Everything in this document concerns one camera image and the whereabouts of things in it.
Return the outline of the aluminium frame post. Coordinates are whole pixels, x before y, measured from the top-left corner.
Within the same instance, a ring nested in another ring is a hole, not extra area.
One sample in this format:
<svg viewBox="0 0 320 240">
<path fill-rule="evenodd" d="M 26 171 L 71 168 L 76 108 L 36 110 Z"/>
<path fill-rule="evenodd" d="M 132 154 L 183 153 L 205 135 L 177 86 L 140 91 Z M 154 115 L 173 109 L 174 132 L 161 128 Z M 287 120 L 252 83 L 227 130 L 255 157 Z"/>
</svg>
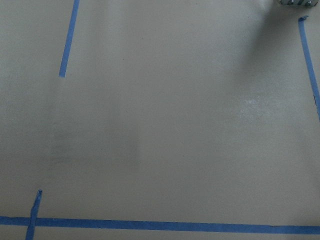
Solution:
<svg viewBox="0 0 320 240">
<path fill-rule="evenodd" d="M 315 7 L 319 0 L 279 0 L 278 2 L 285 6 Z"/>
</svg>

